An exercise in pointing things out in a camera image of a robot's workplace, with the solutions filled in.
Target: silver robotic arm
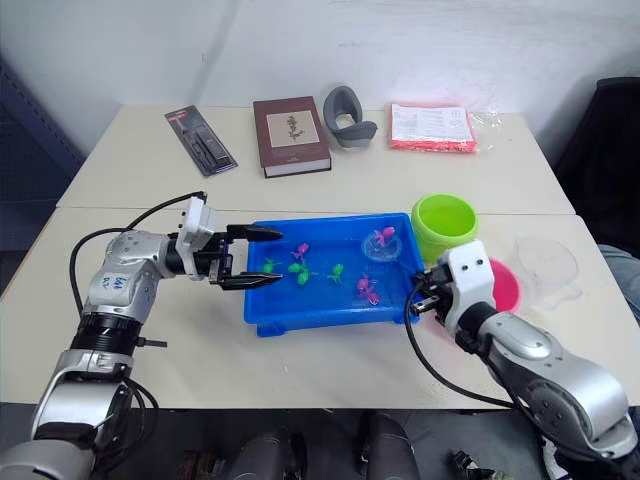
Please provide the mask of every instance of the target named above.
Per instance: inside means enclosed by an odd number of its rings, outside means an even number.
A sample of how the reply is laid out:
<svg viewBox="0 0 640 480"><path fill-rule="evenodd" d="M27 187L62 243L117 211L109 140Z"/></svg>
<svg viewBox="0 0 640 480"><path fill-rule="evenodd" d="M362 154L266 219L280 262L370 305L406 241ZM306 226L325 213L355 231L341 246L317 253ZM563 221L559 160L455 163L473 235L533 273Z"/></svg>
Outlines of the silver robotic arm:
<svg viewBox="0 0 640 480"><path fill-rule="evenodd" d="M229 225L226 232L215 232L214 211L197 197L189 200L183 217L176 234L129 230L109 243L71 347L60 355L37 406L32 441L0 454L0 478L87 479L91 472L116 466L149 436L149 431L140 432L137 444L125 445L132 400L144 402L141 392L146 392L129 378L134 349L166 346L140 336L160 280L186 274L230 290L281 278L233 275L228 253L234 239L269 241L280 238L279 232L254 225Z"/></svg>
<svg viewBox="0 0 640 480"><path fill-rule="evenodd" d="M479 355L512 399L528 406L526 413L556 443L565 464L593 472L595 463L613 468L612 460L637 457L622 385L599 365L566 351L549 332L495 310L493 273L480 241L448 250L436 268L415 280L424 300L413 304L414 313L435 309L456 343ZM573 478L607 478L579 475Z"/></svg>

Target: white table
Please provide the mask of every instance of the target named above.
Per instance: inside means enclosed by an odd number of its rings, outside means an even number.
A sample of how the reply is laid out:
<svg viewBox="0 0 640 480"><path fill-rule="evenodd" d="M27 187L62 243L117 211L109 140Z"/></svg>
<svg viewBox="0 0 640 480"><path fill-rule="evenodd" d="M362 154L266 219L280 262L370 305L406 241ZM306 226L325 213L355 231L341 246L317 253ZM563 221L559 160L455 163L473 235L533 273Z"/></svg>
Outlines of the white table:
<svg viewBox="0 0 640 480"><path fill-rule="evenodd" d="M57 209L0 303L0 400L38 401L59 353L78 325L67 280L69 253L87 232L126 224L135 209ZM306 213L221 211L217 228ZM175 210L143 225L174 231ZM609 369L640 404L640 330L582 220L573 215L482 215L479 238L489 255L504 258L517 236L544 235L566 245L580 267L585 293L554 311L520 312L564 346ZM107 238L92 240L78 258L81 292L99 268ZM246 243L234 244L235 268ZM376 407L487 408L439 385L415 358L402 326L368 324L258 338L242 318L243 293L207 282L164 280L143 335L168 349L135 352L133 378L166 408ZM462 352L433 320L416 332L425 354L451 380L505 398L481 362Z"/></svg>
<svg viewBox="0 0 640 480"><path fill-rule="evenodd" d="M240 165L204 178L164 118L175 108L122 107L58 206L149 208L205 190L225 210L393 212L448 192L478 213L574 213L519 114L501 115L501 127L482 137L493 148L468 155L390 150L384 113L365 112L379 126L369 148L333 148L330 172L265 180L253 109L200 108Z"/></svg>

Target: green cup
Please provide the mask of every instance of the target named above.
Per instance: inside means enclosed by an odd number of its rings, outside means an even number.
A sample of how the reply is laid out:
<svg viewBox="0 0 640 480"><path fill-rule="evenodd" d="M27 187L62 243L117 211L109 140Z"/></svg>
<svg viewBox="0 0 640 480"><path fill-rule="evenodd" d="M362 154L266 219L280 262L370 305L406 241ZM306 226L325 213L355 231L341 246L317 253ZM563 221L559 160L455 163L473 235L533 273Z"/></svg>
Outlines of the green cup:
<svg viewBox="0 0 640 480"><path fill-rule="evenodd" d="M471 205L455 195L437 193L421 198L411 210L411 225L427 264L447 249L472 241L478 219Z"/></svg>

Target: brown book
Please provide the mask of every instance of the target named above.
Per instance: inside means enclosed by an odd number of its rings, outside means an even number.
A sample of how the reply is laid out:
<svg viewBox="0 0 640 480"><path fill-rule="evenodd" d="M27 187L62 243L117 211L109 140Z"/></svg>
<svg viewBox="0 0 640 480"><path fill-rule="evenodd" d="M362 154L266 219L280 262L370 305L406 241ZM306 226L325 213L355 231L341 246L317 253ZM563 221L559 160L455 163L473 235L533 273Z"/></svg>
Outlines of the brown book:
<svg viewBox="0 0 640 480"><path fill-rule="evenodd" d="M253 102L253 114L266 178L331 170L313 97Z"/></svg>

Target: white wall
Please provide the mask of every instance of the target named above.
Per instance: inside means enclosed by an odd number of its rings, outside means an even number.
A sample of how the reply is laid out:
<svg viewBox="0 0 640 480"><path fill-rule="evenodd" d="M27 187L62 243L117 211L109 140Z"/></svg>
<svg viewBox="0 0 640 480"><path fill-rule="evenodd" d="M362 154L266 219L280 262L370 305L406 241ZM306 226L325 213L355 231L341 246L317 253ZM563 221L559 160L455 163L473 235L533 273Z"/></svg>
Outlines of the white wall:
<svg viewBox="0 0 640 480"><path fill-rule="evenodd" d="M523 112L554 158L595 80L640 71L638 0L0 0L0 51L89 152L121 103L249 106L338 82Z"/></svg>

